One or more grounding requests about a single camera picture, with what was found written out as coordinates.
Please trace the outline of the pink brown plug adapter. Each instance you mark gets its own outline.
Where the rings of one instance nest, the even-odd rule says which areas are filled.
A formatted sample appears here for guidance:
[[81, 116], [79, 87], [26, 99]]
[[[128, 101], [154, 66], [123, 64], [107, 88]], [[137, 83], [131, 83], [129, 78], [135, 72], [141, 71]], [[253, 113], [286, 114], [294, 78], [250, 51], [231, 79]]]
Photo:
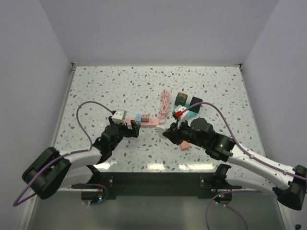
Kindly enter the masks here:
[[149, 114], [142, 114], [142, 122], [144, 122], [144, 123], [150, 122], [150, 115]]

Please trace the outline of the pink power strip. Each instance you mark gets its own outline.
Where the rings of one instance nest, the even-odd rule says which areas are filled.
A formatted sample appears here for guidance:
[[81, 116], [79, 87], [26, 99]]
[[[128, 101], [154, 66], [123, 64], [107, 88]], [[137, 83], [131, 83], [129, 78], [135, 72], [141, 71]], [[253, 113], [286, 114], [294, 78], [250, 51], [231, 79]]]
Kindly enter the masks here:
[[[126, 118], [126, 123], [130, 127], [131, 126], [131, 120], [134, 120], [132, 118]], [[159, 119], [158, 118], [149, 118], [148, 122], [142, 122], [142, 121], [135, 121], [137, 125], [141, 125], [141, 127], [144, 128], [154, 128], [157, 125], [159, 125]]]

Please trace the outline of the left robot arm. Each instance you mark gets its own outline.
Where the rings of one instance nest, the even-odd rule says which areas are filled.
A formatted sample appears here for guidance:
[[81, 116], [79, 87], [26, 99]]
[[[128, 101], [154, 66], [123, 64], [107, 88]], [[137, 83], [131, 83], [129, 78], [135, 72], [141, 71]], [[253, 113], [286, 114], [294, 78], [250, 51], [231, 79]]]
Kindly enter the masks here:
[[114, 123], [111, 117], [109, 122], [89, 150], [64, 152], [48, 147], [24, 171], [22, 180], [41, 199], [51, 197], [59, 188], [68, 185], [85, 184], [89, 188], [96, 187], [99, 176], [89, 166], [106, 162], [123, 138], [137, 138], [141, 128], [134, 120], [130, 122], [131, 127], [125, 122]]

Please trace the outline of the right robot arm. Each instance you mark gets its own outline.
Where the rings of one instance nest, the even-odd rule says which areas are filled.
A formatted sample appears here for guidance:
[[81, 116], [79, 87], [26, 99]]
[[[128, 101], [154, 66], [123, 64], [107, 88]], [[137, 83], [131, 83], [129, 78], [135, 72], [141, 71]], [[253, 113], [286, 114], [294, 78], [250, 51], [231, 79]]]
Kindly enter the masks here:
[[238, 176], [230, 170], [217, 173], [213, 177], [217, 187], [225, 188], [230, 184], [269, 192], [282, 205], [293, 210], [302, 209], [307, 192], [306, 167], [284, 165], [254, 153], [234, 138], [215, 132], [204, 118], [197, 118], [191, 123], [184, 121], [180, 125], [172, 123], [162, 136], [176, 145], [186, 141], [201, 147], [211, 158], [248, 171], [247, 176]]

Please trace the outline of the white square plug adapter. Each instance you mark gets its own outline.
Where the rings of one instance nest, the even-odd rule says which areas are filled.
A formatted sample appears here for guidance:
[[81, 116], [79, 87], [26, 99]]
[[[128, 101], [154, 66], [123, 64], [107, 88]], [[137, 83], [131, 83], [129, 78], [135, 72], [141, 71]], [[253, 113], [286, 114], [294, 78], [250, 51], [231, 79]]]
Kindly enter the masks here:
[[157, 125], [155, 127], [156, 133], [158, 134], [159, 138], [166, 139], [166, 137], [163, 135], [163, 133], [167, 130], [167, 128], [164, 125]]

